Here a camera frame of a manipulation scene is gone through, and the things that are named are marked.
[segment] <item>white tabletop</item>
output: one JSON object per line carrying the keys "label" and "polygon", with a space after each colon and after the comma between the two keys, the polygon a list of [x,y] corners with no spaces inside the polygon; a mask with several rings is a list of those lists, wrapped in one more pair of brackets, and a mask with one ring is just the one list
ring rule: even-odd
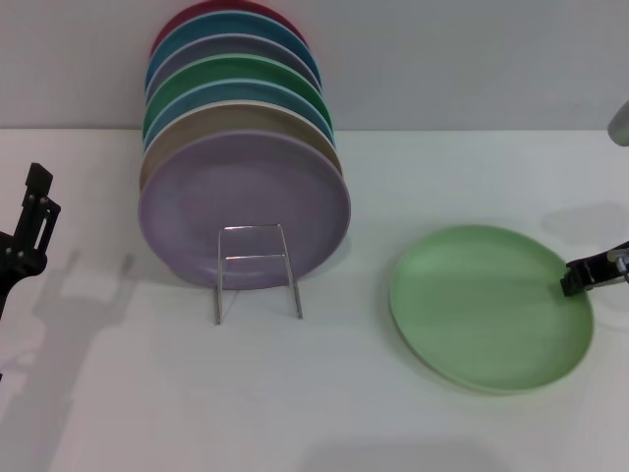
{"label": "white tabletop", "polygon": [[348,238],[287,288],[178,281],[136,222],[135,131],[0,132],[0,229],[32,161],[62,212],[44,275],[0,322],[7,472],[593,472],[629,467],[629,287],[592,292],[597,330],[567,379],[478,395],[432,374],[385,305],[392,264],[458,223],[566,260],[629,239],[629,151],[602,132],[339,133]]}

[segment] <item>wire plate stand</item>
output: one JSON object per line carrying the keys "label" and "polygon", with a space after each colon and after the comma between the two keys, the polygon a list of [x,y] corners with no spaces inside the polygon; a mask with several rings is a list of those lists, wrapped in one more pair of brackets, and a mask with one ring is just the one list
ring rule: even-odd
{"label": "wire plate stand", "polygon": [[[221,257],[220,242],[221,237],[226,232],[242,231],[260,228],[277,228],[278,235],[282,240],[283,252],[280,254],[263,254],[263,255],[242,255],[242,256],[228,256]],[[286,263],[286,275],[288,277],[288,286],[293,292],[293,298],[295,300],[295,311],[298,320],[304,319],[304,313],[302,312],[302,299],[299,295],[299,286],[297,280],[293,277],[293,268],[291,267],[291,258],[288,254],[288,247],[286,246],[286,237],[284,236],[284,230],[281,224],[259,224],[252,226],[225,226],[218,231],[218,283],[216,284],[216,325],[223,323],[223,266],[228,261],[237,261],[245,259],[268,259],[268,258],[284,258]]]}

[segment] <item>beige plate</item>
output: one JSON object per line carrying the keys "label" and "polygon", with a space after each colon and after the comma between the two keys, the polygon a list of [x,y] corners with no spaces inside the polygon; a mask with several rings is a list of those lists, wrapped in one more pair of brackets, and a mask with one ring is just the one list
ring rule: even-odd
{"label": "beige plate", "polygon": [[140,189],[177,149],[205,136],[233,130],[268,131],[300,140],[321,152],[343,175],[332,143],[301,115],[261,101],[230,100],[195,108],[159,132],[144,153]]}

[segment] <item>green plate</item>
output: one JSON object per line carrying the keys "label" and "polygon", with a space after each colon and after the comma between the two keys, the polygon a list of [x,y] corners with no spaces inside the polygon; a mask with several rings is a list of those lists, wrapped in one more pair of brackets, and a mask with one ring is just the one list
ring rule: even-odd
{"label": "green plate", "polygon": [[290,89],[311,103],[333,129],[330,114],[319,92],[293,69],[252,54],[221,54],[193,62],[164,81],[146,106],[143,136],[159,112],[182,93],[226,79],[256,79]]}
{"label": "green plate", "polygon": [[408,345],[456,383],[515,393],[566,376],[594,332],[587,295],[566,298],[565,262],[505,229],[459,226],[415,244],[389,288]]}

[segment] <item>stack of plates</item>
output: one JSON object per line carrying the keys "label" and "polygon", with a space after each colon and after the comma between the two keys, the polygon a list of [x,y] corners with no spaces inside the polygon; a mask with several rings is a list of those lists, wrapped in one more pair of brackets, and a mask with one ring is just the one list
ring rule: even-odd
{"label": "stack of plates", "polygon": [[[316,61],[284,17],[241,0],[184,10],[154,42],[144,88],[140,224],[175,273],[216,284],[227,226],[281,224],[297,278],[338,248],[349,194]],[[278,242],[221,239],[221,256],[273,254]],[[273,259],[224,272],[227,289],[284,283]]]}

